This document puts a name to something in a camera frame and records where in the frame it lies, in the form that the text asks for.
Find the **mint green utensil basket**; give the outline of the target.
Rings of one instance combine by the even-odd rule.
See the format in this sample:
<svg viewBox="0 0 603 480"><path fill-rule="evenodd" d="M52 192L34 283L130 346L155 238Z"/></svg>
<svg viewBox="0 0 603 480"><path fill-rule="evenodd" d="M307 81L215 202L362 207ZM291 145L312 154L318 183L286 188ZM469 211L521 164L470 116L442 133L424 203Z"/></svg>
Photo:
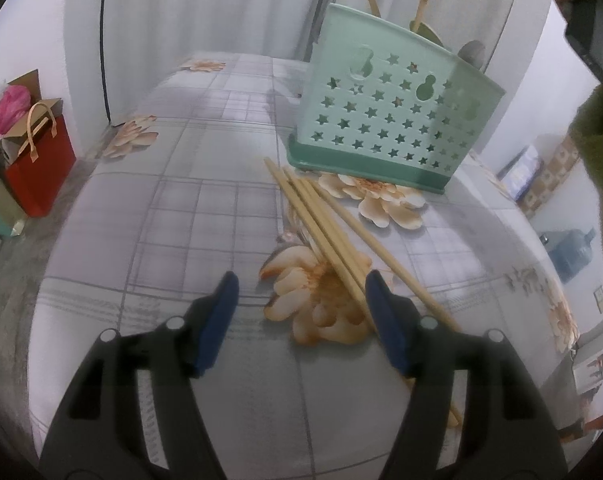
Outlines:
<svg viewBox="0 0 603 480"><path fill-rule="evenodd" d="M288 161L443 193L503 94L438 44L332 3L312 51Z"/></svg>

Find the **blue water jug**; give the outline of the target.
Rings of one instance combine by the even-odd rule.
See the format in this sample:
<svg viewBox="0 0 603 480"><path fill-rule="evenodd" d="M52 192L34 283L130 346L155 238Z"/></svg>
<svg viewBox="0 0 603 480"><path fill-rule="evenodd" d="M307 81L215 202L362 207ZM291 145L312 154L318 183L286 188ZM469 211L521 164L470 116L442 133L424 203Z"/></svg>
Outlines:
<svg viewBox="0 0 603 480"><path fill-rule="evenodd" d="M592 261L592 242L596 235L596 229L588 232L571 229L544 232L539 236L563 284L571 281Z"/></svg>

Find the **floral grey tablecloth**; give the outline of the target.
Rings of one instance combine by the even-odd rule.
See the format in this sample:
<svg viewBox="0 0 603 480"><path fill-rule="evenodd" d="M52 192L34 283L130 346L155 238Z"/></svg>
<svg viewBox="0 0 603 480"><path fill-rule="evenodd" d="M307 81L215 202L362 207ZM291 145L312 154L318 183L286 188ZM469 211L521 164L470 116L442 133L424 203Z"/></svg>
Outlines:
<svg viewBox="0 0 603 480"><path fill-rule="evenodd" d="M228 54L218 74L180 72L143 96L156 141L100 162L49 259L28 356L36 444L77 367L108 328L152 330L235 273L241 297L215 366L194 391L232 479L374 479L409 399L375 339L294 344L262 309L262 263L284 228L266 161L285 162L303 84L300 62ZM467 158L421 229L379 241L462 330L499 328L539 387L557 428L580 417L569 354L555 343L565 298L527 219Z"/></svg>

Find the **red gift bag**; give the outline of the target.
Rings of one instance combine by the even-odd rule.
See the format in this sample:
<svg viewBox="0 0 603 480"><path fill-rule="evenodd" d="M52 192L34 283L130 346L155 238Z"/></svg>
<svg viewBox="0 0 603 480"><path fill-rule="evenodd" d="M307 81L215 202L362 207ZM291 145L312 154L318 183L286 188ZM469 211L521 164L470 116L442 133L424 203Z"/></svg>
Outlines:
<svg viewBox="0 0 603 480"><path fill-rule="evenodd" d="M25 117L25 141L4 177L30 218L45 217L76 162L65 120L51 100L36 102Z"/></svg>

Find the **cardboard box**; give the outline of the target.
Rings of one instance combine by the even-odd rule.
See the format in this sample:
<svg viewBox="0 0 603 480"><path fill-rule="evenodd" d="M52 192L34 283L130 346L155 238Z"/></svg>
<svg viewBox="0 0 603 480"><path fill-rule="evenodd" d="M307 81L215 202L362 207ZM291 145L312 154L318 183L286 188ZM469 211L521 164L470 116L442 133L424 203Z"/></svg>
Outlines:
<svg viewBox="0 0 603 480"><path fill-rule="evenodd" d="M31 152L61 110L60 98L41 96L38 70L5 84L0 89L0 166L10 166L18 156Z"/></svg>

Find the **pink plastic bag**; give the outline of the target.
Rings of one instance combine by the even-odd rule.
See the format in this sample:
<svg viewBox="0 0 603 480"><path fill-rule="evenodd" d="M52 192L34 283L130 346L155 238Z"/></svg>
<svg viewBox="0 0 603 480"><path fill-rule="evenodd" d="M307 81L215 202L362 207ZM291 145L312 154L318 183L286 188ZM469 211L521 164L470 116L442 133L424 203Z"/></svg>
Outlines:
<svg viewBox="0 0 603 480"><path fill-rule="evenodd" d="M30 92L20 84L6 86L0 98L0 136L6 134L30 109Z"/></svg>

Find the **dark green spoon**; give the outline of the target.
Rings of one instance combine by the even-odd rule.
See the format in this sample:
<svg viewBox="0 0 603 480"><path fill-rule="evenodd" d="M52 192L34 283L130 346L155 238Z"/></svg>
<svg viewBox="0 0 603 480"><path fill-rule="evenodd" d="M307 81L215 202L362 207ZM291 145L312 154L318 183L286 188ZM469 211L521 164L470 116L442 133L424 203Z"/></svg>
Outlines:
<svg viewBox="0 0 603 480"><path fill-rule="evenodd" d="M445 45L443 41L439 38L439 36L434 32L434 29L431 28L428 24L421 22L419 25L415 24L415 21L410 23L410 30L414 32L416 35L431 41L433 44L437 44L437 46L444 48Z"/></svg>

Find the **grey window curtain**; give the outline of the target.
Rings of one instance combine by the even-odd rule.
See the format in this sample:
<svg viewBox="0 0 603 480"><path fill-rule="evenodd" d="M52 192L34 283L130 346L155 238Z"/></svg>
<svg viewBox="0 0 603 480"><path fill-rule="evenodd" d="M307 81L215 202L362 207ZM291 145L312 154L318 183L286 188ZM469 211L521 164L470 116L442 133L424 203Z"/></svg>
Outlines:
<svg viewBox="0 0 603 480"><path fill-rule="evenodd" d="M417 0L376 0L407 26ZM330 3L367 0L65 0L68 107L76 127L99 132L134 109L190 54L224 51L304 60Z"/></svg>

